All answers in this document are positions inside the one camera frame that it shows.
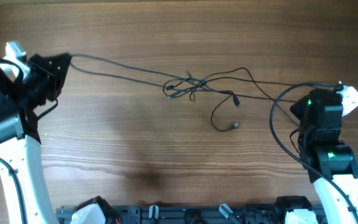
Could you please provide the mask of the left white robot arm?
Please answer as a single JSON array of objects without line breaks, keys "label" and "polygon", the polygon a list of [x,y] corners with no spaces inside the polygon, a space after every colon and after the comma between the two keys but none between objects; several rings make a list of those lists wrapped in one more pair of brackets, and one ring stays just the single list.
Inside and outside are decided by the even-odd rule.
[{"label": "left white robot arm", "polygon": [[0,58],[0,178],[11,223],[58,223],[41,163],[34,110],[58,103],[72,56]]}]

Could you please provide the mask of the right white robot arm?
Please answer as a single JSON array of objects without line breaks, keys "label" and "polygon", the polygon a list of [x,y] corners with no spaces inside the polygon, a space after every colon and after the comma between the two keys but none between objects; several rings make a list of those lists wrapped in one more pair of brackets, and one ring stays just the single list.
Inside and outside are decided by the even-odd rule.
[{"label": "right white robot arm", "polygon": [[352,149],[339,140],[342,96],[315,89],[298,100],[290,111],[300,120],[300,159],[317,170],[309,171],[328,223],[356,223],[358,215],[358,165]]}]

